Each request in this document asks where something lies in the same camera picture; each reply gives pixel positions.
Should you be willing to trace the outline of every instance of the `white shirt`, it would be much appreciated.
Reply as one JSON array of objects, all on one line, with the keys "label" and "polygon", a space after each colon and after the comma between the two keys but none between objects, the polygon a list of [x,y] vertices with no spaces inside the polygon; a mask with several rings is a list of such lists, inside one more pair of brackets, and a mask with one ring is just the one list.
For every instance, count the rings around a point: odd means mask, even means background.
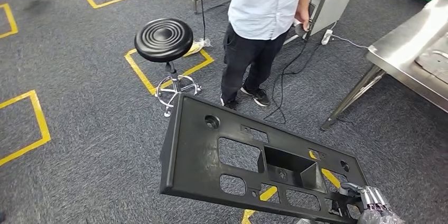
[{"label": "white shirt", "polygon": [[246,39],[273,40],[294,21],[298,0],[231,0],[229,22]]}]

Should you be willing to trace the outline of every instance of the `man's hand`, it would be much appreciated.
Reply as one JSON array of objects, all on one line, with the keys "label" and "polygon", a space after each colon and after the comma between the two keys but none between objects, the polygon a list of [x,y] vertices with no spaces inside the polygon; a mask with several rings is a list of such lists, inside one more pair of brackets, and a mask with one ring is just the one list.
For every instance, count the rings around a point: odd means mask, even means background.
[{"label": "man's hand", "polygon": [[303,30],[305,31],[309,30],[310,14],[308,13],[308,5],[301,6],[299,4],[295,12],[295,18],[301,23],[303,23]]}]

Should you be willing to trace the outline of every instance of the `stainless steel table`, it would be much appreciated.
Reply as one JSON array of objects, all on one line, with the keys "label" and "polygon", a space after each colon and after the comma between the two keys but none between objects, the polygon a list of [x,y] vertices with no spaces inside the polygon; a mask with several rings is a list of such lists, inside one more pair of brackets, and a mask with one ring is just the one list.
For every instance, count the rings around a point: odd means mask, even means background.
[{"label": "stainless steel table", "polygon": [[432,0],[411,19],[369,47],[366,58],[373,66],[348,93],[322,130],[387,73],[448,113],[448,84],[419,66],[415,59],[445,39],[439,50],[448,53],[448,0]]}]

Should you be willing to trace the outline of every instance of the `black plastic panel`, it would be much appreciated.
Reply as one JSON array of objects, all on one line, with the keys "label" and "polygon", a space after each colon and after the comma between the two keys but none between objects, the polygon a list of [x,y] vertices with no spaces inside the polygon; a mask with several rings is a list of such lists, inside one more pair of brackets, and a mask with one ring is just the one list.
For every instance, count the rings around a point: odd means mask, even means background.
[{"label": "black plastic panel", "polygon": [[[266,133],[268,143],[255,140],[248,128]],[[219,138],[258,148],[258,172],[221,163]],[[319,158],[311,158],[310,150],[317,151]],[[360,186],[367,185],[353,156],[186,95],[179,96],[172,110],[160,158],[162,194],[329,223],[356,223],[348,214],[347,204],[360,209],[362,204],[359,198],[326,188],[321,169],[343,174],[349,182]],[[221,175],[241,178],[246,193],[241,196],[222,191]],[[276,186],[280,202],[261,201],[261,184]],[[288,190],[316,196],[320,210],[291,206],[286,197]],[[328,212],[325,199],[333,200],[333,206],[339,206],[340,216]]]}]

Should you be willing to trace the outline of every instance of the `person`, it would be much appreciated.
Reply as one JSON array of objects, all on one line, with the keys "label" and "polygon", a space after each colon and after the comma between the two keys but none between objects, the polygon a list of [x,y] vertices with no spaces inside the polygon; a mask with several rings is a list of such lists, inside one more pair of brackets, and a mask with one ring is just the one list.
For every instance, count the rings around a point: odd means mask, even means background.
[{"label": "person", "polygon": [[[221,104],[235,109],[238,90],[266,107],[269,98],[260,85],[270,75],[294,18],[309,27],[310,0],[231,0],[224,36],[225,68],[221,79]],[[250,65],[246,80],[242,78]]]}]

